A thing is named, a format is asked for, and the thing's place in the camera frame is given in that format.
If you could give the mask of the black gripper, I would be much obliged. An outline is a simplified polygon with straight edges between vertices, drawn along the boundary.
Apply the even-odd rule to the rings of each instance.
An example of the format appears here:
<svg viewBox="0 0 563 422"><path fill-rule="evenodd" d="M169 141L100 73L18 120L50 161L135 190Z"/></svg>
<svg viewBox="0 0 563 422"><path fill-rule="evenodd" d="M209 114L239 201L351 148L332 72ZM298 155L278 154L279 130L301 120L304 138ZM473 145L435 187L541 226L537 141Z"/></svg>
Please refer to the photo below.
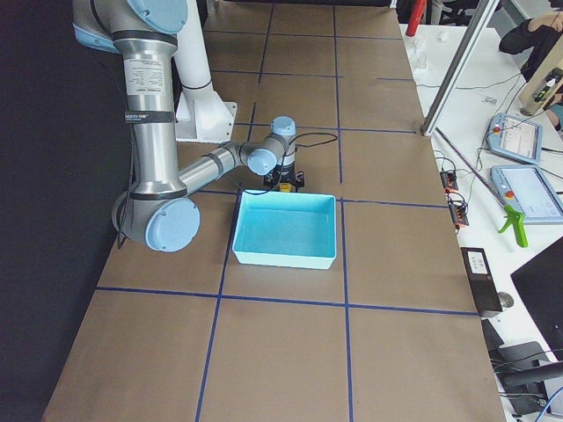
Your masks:
<svg viewBox="0 0 563 422"><path fill-rule="evenodd" d="M290 152L284 155L275 167L275 173L269 173L263 178L263 186L267 188L274 188L277 184L287 183L294 185L296 190L304 187L305 176L303 171L296 172L295 170L296 153Z"/></svg>

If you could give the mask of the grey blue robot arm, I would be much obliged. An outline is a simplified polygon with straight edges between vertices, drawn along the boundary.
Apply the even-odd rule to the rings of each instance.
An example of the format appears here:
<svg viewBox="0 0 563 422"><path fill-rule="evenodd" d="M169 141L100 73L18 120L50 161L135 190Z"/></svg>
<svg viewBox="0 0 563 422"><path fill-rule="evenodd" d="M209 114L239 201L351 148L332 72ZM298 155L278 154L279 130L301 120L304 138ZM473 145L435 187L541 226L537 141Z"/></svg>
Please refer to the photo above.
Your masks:
<svg viewBox="0 0 563 422"><path fill-rule="evenodd" d="M261 142L234 142L235 106L216 93L194 1L75 1L77 41L122 57L132 137L127 191L113 208L119 239L186 247L200 226L191 194L245 166L276 188L295 182L295 122L275 118Z"/></svg>

